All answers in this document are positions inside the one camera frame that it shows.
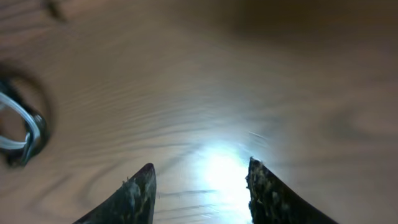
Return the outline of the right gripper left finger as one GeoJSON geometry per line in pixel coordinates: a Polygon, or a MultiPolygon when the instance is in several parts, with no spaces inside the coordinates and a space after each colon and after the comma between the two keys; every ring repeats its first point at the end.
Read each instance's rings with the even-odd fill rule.
{"type": "Polygon", "coordinates": [[[152,224],[156,190],[155,167],[147,163],[103,203],[73,224],[152,224]]]}

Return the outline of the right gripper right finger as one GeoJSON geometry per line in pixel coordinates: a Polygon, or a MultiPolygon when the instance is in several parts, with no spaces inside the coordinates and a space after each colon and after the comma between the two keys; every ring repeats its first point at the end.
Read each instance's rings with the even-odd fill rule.
{"type": "Polygon", "coordinates": [[[253,224],[336,224],[253,157],[246,182],[253,224]]]}

